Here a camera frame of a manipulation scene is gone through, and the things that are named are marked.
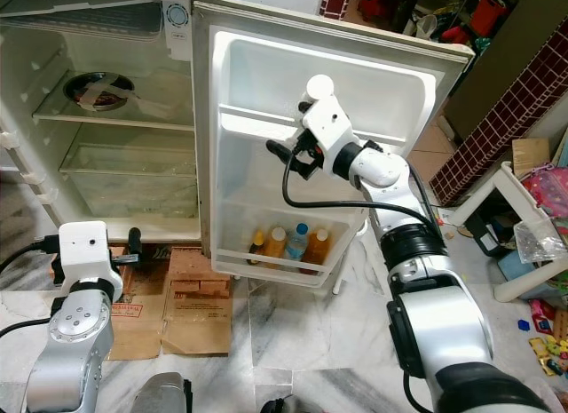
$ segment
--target marble floor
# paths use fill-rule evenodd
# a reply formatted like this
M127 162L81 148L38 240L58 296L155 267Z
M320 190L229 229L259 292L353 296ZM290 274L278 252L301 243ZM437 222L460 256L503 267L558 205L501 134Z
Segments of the marble floor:
M34 236L54 232L28 187L0 189L0 258ZM443 231L454 230L443 228ZM457 233L447 242L462 275L493 330L495 362L543 396L548 387L568 390L564 377L545 377L528 338L517 329L530 321L525 302L500 304L493 286L503 277L496 263ZM338 295L335 275L318 290L242 278L233 285L233 345L228 356L161 355L143 361L105 361L97 412L129 411L136 391L153 374L178 371L193 382L193 411L254 413L271 399L294 393L329 413L414 411L402 390L388 331L383 258L369 233L346 253ZM49 260L28 254L0 277L0 328L48 314L53 287ZM0 407L20 411L28 373L43 349L45 327L13 332L0 339ZM414 397L431 409L423 381L412 379Z

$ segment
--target plastic wrap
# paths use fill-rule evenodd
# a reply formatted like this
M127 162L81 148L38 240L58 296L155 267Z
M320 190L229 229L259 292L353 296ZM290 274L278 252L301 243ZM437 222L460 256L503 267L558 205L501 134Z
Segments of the plastic wrap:
M519 222L514 226L518 255L524 264L568 258L568 218Z

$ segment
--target refrigerator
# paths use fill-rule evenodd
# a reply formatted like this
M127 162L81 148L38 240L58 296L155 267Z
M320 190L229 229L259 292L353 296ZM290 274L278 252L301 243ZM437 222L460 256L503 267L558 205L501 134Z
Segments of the refrigerator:
M266 140L289 141L326 74L355 133L406 156L473 56L241 0L0 0L0 141L56 225L104 220L114 242L137 226L200 242L218 272L319 287L367 210L289 207ZM92 74L119 107L70 92ZM322 172L289 192L362 199ZM328 230L323 264L249 253L257 230L300 222Z

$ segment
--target pink bag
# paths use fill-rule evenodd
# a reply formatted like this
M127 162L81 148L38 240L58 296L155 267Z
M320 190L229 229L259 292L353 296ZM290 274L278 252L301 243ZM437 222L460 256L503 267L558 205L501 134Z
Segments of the pink bag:
M568 168L548 164L532 171L522 183L551 218L568 217Z

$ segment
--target black wire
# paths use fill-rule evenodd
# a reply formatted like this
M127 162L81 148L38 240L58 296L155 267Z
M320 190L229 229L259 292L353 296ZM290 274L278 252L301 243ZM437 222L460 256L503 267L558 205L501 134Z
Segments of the black wire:
M0 338L6 335L7 333L10 333L12 330L22 329L24 327L29 327L29 326L36 326L38 324L47 324L48 322L50 322L50 319L51 318L48 317L48 318L42 318L40 320L30 320L28 322L17 322L12 326L8 326L5 329L0 330Z
M359 201L335 201L335 202L295 202L288 195L288 177L290 175L290 167L292 166L292 161L294 160L294 155L290 155L288 161L286 162L286 169L284 170L284 177L282 178L282 195L284 196L284 201L298 209L320 209L320 208L331 208L331 207L367 207L370 209L384 209L397 211L398 213L404 213L408 216L420 220L435 236L441 235L438 232L438 225L430 222L423 215L408 209L407 207L396 206L394 204L387 203L377 203L377 202L359 202Z
M432 209L430 200L428 200L428 195L426 194L426 188L424 188L424 184L422 183L422 178L418 175L418 172L416 172L416 169L411 163L407 164L408 169L410 169L410 174L412 175L414 182L416 182L416 185L418 186L418 191L420 191L420 196L422 197L422 202L424 203L424 207L426 208L426 213L428 213L432 224L436 226L438 235L440 236L440 238L442 238L442 231L440 231L440 227L438 225L438 222L436 221L436 215L434 215L434 210Z
M408 375L407 372L404 372L404 374L402 375L402 387L405 390L406 399L408 400L410 405L414 407L414 409L416 409L416 411L419 411L420 413L432 413L428 409L421 406L418 401L415 400L412 396L412 393L410 392L410 375Z
M28 252L28 251L32 251L32 250L38 250L40 249L40 243L39 242L32 242L31 244L29 244L26 247L23 247L17 251L15 251L14 253L12 253L8 258L6 258L6 260L4 262L2 262L2 264L0 265L0 274L3 272L3 270L5 270L5 268L8 267L8 265L11 264L11 262L14 261L14 259L16 259L17 257L23 255L24 253Z

